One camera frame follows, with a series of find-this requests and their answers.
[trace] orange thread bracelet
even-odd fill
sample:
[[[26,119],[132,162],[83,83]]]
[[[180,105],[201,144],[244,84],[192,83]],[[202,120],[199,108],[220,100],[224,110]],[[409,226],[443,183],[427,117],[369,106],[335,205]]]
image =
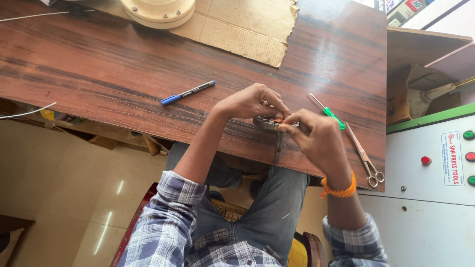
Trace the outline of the orange thread bracelet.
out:
[[[355,178],[355,174],[353,173],[353,170],[351,171],[351,185],[350,187],[348,187],[347,189],[344,189],[344,190],[333,190],[331,189],[327,184],[326,184],[326,176],[325,178],[322,179],[322,181],[320,182],[320,184],[323,186],[323,189],[325,189],[325,191],[322,192],[322,194],[320,195],[320,199],[324,198],[326,195],[330,194],[332,196],[335,196],[335,197],[339,197],[339,198],[347,198],[347,197],[350,197],[352,196],[355,192],[356,192],[356,178]]]

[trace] wooden table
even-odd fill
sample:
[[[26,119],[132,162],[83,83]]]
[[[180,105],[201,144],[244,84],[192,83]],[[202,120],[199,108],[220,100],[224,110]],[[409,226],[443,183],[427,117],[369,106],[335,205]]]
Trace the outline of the wooden table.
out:
[[[37,106],[57,102],[60,112],[190,143],[214,104],[258,82],[280,93],[291,112],[320,112],[308,98],[313,93],[351,124],[384,172],[386,14],[350,0],[298,6],[280,69],[98,11],[0,22],[0,97]],[[57,11],[38,0],[4,0],[0,19]],[[210,80],[213,88],[160,103]],[[358,185],[369,188],[346,133],[344,141]],[[272,163],[274,142],[251,120],[235,119],[218,150]],[[279,166],[323,176],[289,136]]]

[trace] pen cap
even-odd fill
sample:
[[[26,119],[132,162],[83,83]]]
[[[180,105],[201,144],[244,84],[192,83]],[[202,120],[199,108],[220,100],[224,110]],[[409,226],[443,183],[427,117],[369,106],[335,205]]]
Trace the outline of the pen cap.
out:
[[[177,100],[180,100],[180,99],[181,99],[181,98],[180,98],[179,95],[172,95],[172,96],[170,96],[170,97],[167,97],[167,98],[161,100],[161,104],[162,104],[162,105],[168,105],[168,104],[171,104],[171,103],[173,103],[173,102],[175,102],[175,101],[177,101]]]

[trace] green button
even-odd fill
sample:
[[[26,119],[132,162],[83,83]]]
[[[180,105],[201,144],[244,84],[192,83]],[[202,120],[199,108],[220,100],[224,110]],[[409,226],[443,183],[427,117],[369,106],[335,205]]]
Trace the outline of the green button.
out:
[[[467,182],[468,182],[471,186],[475,186],[475,176],[472,175],[472,176],[468,177]]]
[[[464,133],[464,138],[465,138],[466,140],[473,140],[473,139],[475,139],[475,132],[474,132],[474,131],[466,131],[466,132]]]

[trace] white machine cabinet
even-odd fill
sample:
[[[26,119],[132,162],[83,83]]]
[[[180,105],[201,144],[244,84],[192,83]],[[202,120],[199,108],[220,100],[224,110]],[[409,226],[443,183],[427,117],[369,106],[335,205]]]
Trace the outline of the white machine cabinet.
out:
[[[386,191],[358,190],[391,266],[475,267],[475,139],[463,137],[475,131],[471,106],[462,117],[388,134]]]

